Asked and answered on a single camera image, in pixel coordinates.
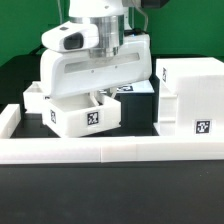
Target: white wall segment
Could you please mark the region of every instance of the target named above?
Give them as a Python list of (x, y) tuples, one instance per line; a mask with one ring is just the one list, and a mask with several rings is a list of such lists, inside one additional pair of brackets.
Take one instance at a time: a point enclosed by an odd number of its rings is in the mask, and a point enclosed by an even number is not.
[(0, 139), (10, 138), (21, 120), (20, 106), (9, 104), (0, 114)]
[(121, 137), (0, 140), (0, 164), (223, 159), (223, 137)]

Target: cable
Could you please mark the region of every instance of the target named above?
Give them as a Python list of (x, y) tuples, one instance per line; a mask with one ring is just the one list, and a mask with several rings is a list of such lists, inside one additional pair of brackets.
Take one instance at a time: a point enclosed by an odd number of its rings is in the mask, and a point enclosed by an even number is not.
[(147, 31), (147, 28), (148, 28), (148, 22), (149, 22), (149, 18), (148, 18), (148, 15), (143, 12), (136, 4), (135, 0), (131, 0), (132, 1), (132, 4), (134, 5), (135, 9), (140, 13), (142, 14), (144, 17), (145, 17), (145, 25), (144, 25), (144, 31)]
[(59, 12), (60, 24), (62, 24), (63, 18), (62, 18), (61, 0), (57, 0), (57, 2), (58, 2), (58, 12)]

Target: black object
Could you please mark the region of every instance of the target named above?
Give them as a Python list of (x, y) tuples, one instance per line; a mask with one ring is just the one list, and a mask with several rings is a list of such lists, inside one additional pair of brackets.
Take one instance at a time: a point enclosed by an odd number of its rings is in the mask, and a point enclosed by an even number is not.
[(66, 50), (81, 49), (84, 44), (84, 37), (81, 33), (75, 33), (65, 38), (64, 48)]
[(130, 35), (141, 35), (141, 34), (148, 34), (147, 32), (145, 32), (144, 30), (140, 29), (140, 28), (134, 28), (132, 30), (125, 30), (124, 31), (124, 36), (130, 36)]
[(169, 0), (142, 0), (142, 8), (162, 8)]

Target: white box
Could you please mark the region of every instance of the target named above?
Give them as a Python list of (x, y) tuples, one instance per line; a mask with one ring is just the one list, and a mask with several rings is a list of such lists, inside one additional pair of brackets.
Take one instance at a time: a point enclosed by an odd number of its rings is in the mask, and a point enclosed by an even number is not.
[(44, 102), (41, 82), (33, 82), (32, 85), (23, 92), (23, 99), (26, 113), (41, 114)]
[(120, 127), (120, 102), (97, 92), (94, 106), (88, 94), (45, 100), (43, 123), (60, 137), (80, 137)]
[(160, 135), (224, 134), (224, 63), (215, 58), (158, 59), (156, 75), (155, 127)]

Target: white plastic part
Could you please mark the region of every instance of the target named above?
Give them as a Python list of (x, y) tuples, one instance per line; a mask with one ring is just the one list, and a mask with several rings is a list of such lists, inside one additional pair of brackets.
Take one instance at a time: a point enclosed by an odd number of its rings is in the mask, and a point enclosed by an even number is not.
[(43, 109), (44, 94), (41, 89), (41, 82), (33, 82), (32, 85), (23, 92), (24, 106), (26, 113), (41, 114)]
[(214, 58), (158, 59), (160, 135), (224, 134), (224, 63)]
[(126, 37), (112, 58), (91, 59), (88, 51), (46, 50), (41, 59), (43, 91), (53, 99), (147, 80), (151, 72), (148, 35)]
[(125, 84), (117, 88), (117, 94), (130, 93), (154, 93), (154, 90), (149, 80)]
[(95, 96), (95, 106), (88, 94), (47, 100), (43, 123), (60, 137), (80, 137), (120, 127), (121, 104), (104, 94)]
[(21, 120), (19, 104), (9, 104), (0, 114), (0, 139), (10, 138)]
[[(65, 49), (65, 39), (77, 33), (82, 35), (83, 45), (77, 49)], [(99, 32), (97, 26), (94, 24), (77, 24), (66, 22), (52, 30), (45, 32), (42, 35), (42, 43), (45, 47), (57, 52), (85, 50), (98, 45)]]
[(0, 164), (223, 160), (223, 137), (0, 140)]
[(70, 0), (70, 17), (107, 17), (123, 15), (121, 0)]

